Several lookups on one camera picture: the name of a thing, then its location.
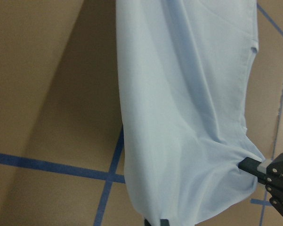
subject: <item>cloth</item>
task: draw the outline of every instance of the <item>cloth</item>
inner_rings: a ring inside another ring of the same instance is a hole
[[[256,188],[237,167],[264,160],[244,117],[256,12],[255,0],[117,0],[125,180],[152,226],[193,226]]]

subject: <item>white cloth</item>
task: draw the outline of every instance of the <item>white cloth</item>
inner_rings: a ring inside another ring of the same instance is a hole
[[[246,137],[255,0],[118,0],[125,180],[152,226],[192,226],[248,197],[264,159]]]

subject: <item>towel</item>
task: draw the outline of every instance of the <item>towel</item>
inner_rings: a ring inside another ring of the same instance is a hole
[[[239,170],[259,49],[255,0],[117,0],[117,60],[131,202],[152,226],[193,226],[254,192]]]

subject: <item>clothing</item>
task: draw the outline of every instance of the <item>clothing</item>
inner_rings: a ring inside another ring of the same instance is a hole
[[[255,0],[117,0],[125,180],[152,226],[192,226],[248,197],[264,159],[246,137]]]

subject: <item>light blue fabric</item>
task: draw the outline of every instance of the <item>light blue fabric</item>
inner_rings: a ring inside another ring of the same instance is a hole
[[[238,169],[258,51],[254,0],[118,0],[117,57],[130,199],[152,226],[193,226],[248,197]]]

